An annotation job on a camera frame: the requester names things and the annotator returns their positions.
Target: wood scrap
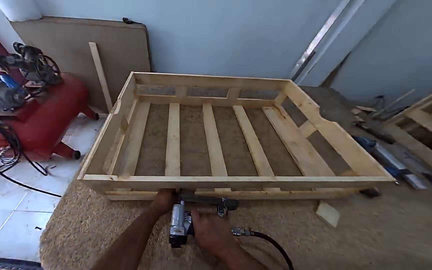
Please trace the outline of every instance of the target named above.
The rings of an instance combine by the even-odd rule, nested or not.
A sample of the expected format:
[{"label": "wood scrap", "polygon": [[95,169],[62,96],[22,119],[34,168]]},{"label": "wood scrap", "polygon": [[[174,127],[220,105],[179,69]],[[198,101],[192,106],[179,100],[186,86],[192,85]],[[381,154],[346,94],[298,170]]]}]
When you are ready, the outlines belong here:
[{"label": "wood scrap", "polygon": [[373,107],[364,107],[364,106],[356,106],[357,109],[360,109],[361,111],[368,112],[368,113],[375,113],[377,110]]},{"label": "wood scrap", "polygon": [[327,202],[319,202],[316,215],[318,215],[318,217],[320,217],[323,221],[327,222],[327,224],[333,226],[334,228],[337,227],[339,221],[339,211],[334,209]]}]

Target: black hose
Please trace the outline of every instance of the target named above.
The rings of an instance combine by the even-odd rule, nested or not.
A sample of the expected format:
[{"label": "black hose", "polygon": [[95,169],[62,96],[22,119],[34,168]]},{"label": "black hose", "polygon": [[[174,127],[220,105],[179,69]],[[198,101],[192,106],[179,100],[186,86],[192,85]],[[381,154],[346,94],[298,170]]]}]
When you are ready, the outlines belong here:
[{"label": "black hose", "polygon": [[44,193],[44,194],[48,194],[48,195],[51,195],[51,196],[55,196],[55,197],[59,197],[59,198],[61,198],[61,195],[54,194],[54,193],[51,193],[51,192],[48,192],[48,191],[44,191],[44,190],[41,190],[41,189],[38,189],[38,188],[35,188],[35,187],[32,187],[32,186],[28,186],[28,185],[23,184],[23,183],[21,183],[21,182],[18,182],[18,181],[16,181],[15,179],[13,179],[13,178],[11,178],[11,177],[9,177],[9,176],[3,174],[2,171],[0,171],[0,175],[1,175],[2,177],[4,177],[4,178],[8,179],[9,181],[13,182],[13,183],[15,183],[15,184],[17,184],[17,185],[20,185],[21,187],[29,188],[29,189],[34,190],[34,191],[39,191],[39,192]]},{"label": "black hose", "polygon": [[281,252],[281,255],[283,255],[284,259],[286,260],[287,266],[289,267],[289,270],[294,270],[293,263],[291,262],[290,257],[286,254],[286,251],[284,251],[284,249],[279,245],[279,243],[277,243],[273,238],[267,236],[264,233],[260,233],[254,230],[251,230],[250,232],[251,232],[251,236],[259,237],[272,243],[273,246],[275,246],[276,249],[278,249],[279,252]]}]

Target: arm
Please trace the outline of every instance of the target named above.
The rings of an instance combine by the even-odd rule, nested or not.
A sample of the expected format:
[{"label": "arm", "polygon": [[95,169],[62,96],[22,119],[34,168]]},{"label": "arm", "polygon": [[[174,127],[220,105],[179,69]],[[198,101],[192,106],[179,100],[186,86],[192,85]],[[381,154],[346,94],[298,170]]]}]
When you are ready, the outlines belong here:
[{"label": "arm", "polygon": [[196,243],[230,270],[267,270],[246,252],[231,232],[231,224],[218,215],[191,211]]},{"label": "arm", "polygon": [[174,190],[160,190],[149,208],[112,243],[92,269],[136,270],[154,224],[161,215],[171,210],[174,200]]}]

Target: red tank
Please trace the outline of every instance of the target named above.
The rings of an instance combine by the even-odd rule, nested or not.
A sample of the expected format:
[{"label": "red tank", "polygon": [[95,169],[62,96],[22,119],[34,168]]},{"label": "red tank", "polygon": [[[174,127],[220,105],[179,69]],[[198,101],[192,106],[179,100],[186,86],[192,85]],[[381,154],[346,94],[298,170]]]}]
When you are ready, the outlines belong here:
[{"label": "red tank", "polygon": [[[69,123],[79,113],[98,120],[88,107],[88,89],[77,77],[61,73],[62,82],[48,87],[43,98],[32,98],[16,111],[16,118],[3,120],[16,132],[21,148],[33,161],[43,161],[51,154],[79,159],[81,153],[61,142]],[[8,146],[0,134],[0,147]]]}]

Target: wooden board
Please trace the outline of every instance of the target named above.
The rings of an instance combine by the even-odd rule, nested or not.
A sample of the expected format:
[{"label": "wooden board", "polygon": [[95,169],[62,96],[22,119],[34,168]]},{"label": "wooden board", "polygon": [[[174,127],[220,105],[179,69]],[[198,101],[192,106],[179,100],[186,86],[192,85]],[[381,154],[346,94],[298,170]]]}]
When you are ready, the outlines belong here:
[{"label": "wooden board", "polygon": [[[432,112],[428,113],[424,111],[431,105],[432,94],[416,102],[400,114],[387,120],[384,123],[384,129],[396,140],[396,142],[402,144],[404,147],[406,147],[432,167],[432,150],[408,133],[408,131],[411,131],[418,126],[422,126],[432,132]],[[416,123],[405,126],[406,130],[404,130],[397,126],[397,124],[406,117],[414,120]]]},{"label": "wooden board", "polygon": [[[138,94],[138,85],[145,84],[174,87],[174,95]],[[223,88],[228,89],[228,94],[226,97],[188,96],[190,87]],[[239,98],[242,90],[272,90],[279,94],[276,99]],[[278,105],[287,97],[308,118],[301,127]],[[134,175],[150,103],[169,105],[165,176]],[[181,105],[201,108],[211,175],[181,176]],[[214,106],[232,107],[258,176],[228,176]],[[304,176],[275,175],[246,108],[259,108],[267,117]],[[291,80],[133,72],[108,119],[78,179],[111,200],[150,200],[160,188],[184,188],[200,195],[245,200],[331,199],[394,181],[338,124],[322,118],[319,106]],[[353,174],[335,176],[307,139],[316,131],[348,162]],[[100,169],[101,164],[113,144],[118,153],[108,157],[112,159],[112,169],[105,173]]]}]

